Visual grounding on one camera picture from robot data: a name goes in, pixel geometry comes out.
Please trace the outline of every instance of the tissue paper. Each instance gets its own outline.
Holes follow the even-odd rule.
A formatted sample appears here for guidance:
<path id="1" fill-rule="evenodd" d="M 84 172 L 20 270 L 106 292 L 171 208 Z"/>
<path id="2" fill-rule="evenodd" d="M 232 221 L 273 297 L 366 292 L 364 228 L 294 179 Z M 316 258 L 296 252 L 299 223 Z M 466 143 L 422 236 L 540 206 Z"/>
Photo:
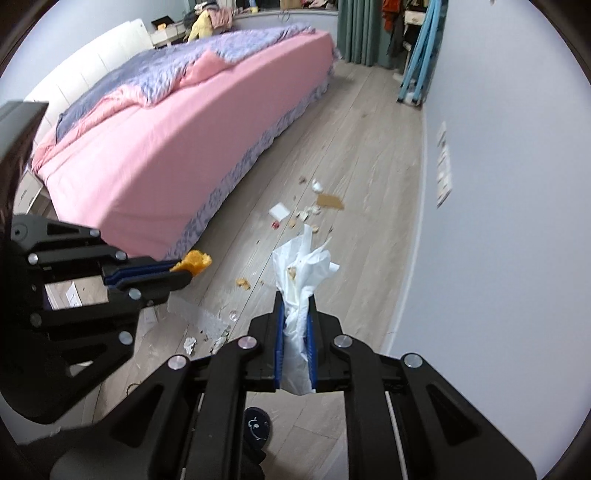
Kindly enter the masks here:
<path id="1" fill-rule="evenodd" d="M 277 248 L 272 255 L 275 282 L 283 295 L 286 316 L 281 388 L 295 395 L 313 392 L 304 344 L 308 299 L 325 278 L 339 269 L 330 261 L 327 244 L 311 251 L 312 228 L 304 225 L 302 235 Z"/>

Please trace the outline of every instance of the food crumb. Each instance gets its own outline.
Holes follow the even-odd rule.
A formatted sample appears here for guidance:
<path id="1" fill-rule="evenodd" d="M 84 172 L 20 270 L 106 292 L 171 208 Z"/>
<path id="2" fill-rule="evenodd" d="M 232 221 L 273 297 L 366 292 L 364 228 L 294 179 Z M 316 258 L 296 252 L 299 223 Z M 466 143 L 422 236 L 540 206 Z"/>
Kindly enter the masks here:
<path id="1" fill-rule="evenodd" d="M 244 288 L 244 290 L 251 289 L 251 283 L 245 278 L 237 278 L 236 279 L 236 286 Z"/>

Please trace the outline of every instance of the white paper scrap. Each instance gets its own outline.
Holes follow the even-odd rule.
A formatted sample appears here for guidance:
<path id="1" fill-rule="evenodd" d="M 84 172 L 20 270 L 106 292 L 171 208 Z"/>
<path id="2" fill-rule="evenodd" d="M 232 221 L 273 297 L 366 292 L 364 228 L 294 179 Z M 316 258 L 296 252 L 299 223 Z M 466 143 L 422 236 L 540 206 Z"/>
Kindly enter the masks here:
<path id="1" fill-rule="evenodd" d="M 216 353 L 218 353 L 221 350 L 221 348 L 228 341 L 228 337 L 230 337 L 231 331 L 232 331 L 232 328 L 230 328 L 230 326 L 228 325 L 226 327 L 226 329 L 222 332 L 220 338 L 218 338 L 216 340 L 216 342 L 213 344 L 213 346 L 211 347 L 211 349 L 209 351 L 210 354 L 215 355 Z"/>
<path id="2" fill-rule="evenodd" d="M 197 343 L 196 338 L 194 338 L 194 337 L 185 338 L 185 343 L 183 345 L 183 348 L 185 349 L 185 352 L 187 352 L 187 355 L 191 355 L 193 353 L 193 348 L 195 347 L 195 343 Z"/>
<path id="3" fill-rule="evenodd" d="M 272 254 L 275 283 L 283 295 L 285 326 L 281 388 L 294 395 L 311 393 L 306 349 L 308 299 L 323 280 L 332 277 L 339 266 L 330 261 L 326 242 L 312 250 L 312 227 L 288 241 Z"/>
<path id="4" fill-rule="evenodd" d="M 323 191 L 324 188 L 322 188 L 322 184 L 316 179 L 312 180 L 312 192 L 322 193 Z"/>
<path id="5" fill-rule="evenodd" d="M 269 210 L 269 214 L 278 222 L 282 222 L 291 212 L 287 209 L 285 205 L 279 202 L 275 205 L 271 210 Z"/>

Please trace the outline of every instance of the robotic arm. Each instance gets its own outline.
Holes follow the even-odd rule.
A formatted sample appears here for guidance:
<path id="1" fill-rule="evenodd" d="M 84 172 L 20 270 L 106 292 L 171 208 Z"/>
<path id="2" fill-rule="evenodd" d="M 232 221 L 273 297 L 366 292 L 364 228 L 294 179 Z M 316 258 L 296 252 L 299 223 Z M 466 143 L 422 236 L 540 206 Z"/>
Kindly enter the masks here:
<path id="1" fill-rule="evenodd" d="M 0 109 L 0 391 L 20 415 L 51 423 L 133 355 L 142 308 L 186 286 L 174 262 L 127 254 L 95 229 L 36 216 L 12 217 L 12 199 L 45 104 Z M 45 284 L 101 275 L 105 304 L 52 311 Z M 217 355 L 172 356 L 53 465 L 52 480 L 240 477 L 246 392 L 279 388 L 283 299 L 254 318 L 248 335 Z M 318 393 L 345 397 L 349 478 L 534 479 L 530 463 L 420 355 L 375 354 L 344 335 L 310 299 L 310 379 Z M 69 367 L 92 364 L 72 376 Z M 395 425 L 400 442 L 395 436 Z M 4 439 L 5 471 L 23 478 L 26 460 Z M 38 478 L 31 473 L 29 478 Z"/>

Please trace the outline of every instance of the pink clothing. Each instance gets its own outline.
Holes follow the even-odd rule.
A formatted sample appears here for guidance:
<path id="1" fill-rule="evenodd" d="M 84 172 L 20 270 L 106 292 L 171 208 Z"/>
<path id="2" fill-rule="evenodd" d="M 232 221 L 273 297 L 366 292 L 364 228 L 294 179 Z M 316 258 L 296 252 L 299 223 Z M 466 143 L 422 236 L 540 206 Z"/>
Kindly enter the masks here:
<path id="1" fill-rule="evenodd" d="M 224 30 L 230 30 L 232 28 L 232 10 L 229 8 L 220 8 L 215 10 L 214 8 L 209 10 L 209 19 L 212 21 L 212 28 L 223 28 Z"/>

